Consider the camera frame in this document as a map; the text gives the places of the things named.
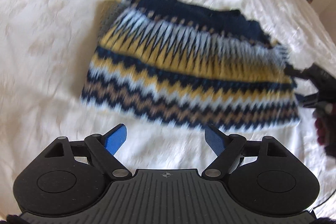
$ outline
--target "folded sweater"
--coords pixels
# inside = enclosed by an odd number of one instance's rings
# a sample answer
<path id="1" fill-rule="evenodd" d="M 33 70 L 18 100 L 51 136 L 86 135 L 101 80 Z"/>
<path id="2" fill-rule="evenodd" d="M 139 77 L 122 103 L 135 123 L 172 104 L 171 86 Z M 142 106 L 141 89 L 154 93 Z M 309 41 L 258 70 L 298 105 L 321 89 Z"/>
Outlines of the folded sweater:
<path id="1" fill-rule="evenodd" d="M 81 98 L 188 128 L 244 132 L 299 121 L 288 54 L 257 21 L 178 0 L 122 0 L 98 34 Z"/>

